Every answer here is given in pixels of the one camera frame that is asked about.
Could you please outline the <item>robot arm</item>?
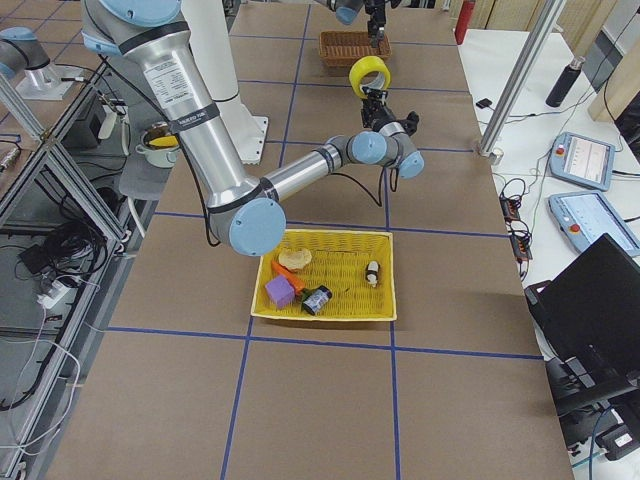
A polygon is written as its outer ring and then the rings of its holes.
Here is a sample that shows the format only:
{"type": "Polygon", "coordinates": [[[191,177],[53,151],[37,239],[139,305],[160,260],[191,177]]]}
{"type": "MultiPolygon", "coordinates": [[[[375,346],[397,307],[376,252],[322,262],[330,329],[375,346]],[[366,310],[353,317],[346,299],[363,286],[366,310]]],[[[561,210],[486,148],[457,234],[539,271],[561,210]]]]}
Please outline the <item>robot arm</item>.
{"type": "MultiPolygon", "coordinates": [[[[320,4],[333,11],[344,25],[351,25],[362,8],[365,8],[370,18],[364,34],[364,45],[370,50],[370,55],[382,55],[386,1],[320,1],[320,4]]],[[[45,91],[56,89],[60,93],[50,94],[50,97],[62,98],[67,91],[67,87],[62,87],[62,78],[73,82],[85,70],[89,71],[90,68],[55,65],[30,28],[18,26],[1,31],[1,75],[8,80],[21,73],[29,77],[31,86],[39,91],[35,98],[44,98],[45,91]]]]}
{"type": "Polygon", "coordinates": [[[209,192],[203,206],[208,230],[245,256],[274,250],[286,230],[281,201],[346,164],[378,165],[414,178],[424,159],[411,137],[418,116],[399,120],[386,104],[391,74],[378,56],[357,60],[349,71],[362,100],[363,132],[335,136],[299,160],[264,177],[246,173],[188,46],[191,31],[178,1],[84,1],[88,49],[121,55],[144,74],[171,131],[194,161],[209,192]]]}

